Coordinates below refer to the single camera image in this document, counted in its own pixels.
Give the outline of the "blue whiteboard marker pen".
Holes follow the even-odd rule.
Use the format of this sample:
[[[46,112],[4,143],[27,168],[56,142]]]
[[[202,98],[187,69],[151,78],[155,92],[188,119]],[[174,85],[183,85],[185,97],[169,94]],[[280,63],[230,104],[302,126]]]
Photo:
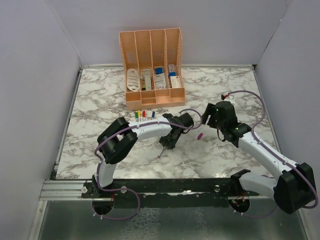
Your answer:
[[[151,120],[154,120],[154,119],[155,119],[155,115],[156,115],[156,112],[155,112],[155,111],[152,111]]]

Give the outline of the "red whiteboard marker pen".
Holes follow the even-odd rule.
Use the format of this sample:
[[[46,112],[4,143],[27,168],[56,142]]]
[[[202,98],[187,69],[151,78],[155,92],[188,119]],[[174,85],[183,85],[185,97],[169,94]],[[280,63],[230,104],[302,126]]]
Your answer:
[[[146,111],[145,110],[142,111],[142,121],[143,122],[146,121]]]

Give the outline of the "green whiteboard marker pen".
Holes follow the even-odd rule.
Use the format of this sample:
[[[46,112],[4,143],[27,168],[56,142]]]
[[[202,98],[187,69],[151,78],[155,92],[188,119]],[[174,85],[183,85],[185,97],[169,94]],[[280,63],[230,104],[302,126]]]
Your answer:
[[[136,120],[136,122],[139,122],[139,115],[138,115],[138,112],[137,111],[135,111],[135,120]]]

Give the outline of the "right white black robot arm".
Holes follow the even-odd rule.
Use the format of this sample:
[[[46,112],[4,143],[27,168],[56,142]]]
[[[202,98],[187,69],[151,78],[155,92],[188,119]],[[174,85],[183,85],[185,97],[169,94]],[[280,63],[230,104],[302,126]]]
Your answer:
[[[298,164],[270,147],[247,124],[238,122],[235,108],[229,101],[209,103],[202,115],[202,124],[222,135],[221,141],[230,142],[257,160],[272,177],[254,174],[243,169],[231,176],[229,189],[240,196],[255,192],[275,201],[285,213],[301,208],[316,207],[319,203],[313,169],[307,163]]]

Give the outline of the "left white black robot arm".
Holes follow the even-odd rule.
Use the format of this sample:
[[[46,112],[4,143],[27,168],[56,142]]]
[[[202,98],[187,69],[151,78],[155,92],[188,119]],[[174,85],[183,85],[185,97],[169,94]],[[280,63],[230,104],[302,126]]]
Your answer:
[[[124,117],[117,118],[98,138],[96,153],[101,158],[94,174],[93,191],[106,197],[111,190],[117,163],[124,160],[138,141],[159,137],[163,149],[172,150],[182,134],[194,127],[189,113],[174,116],[165,113],[157,119],[129,123]]]

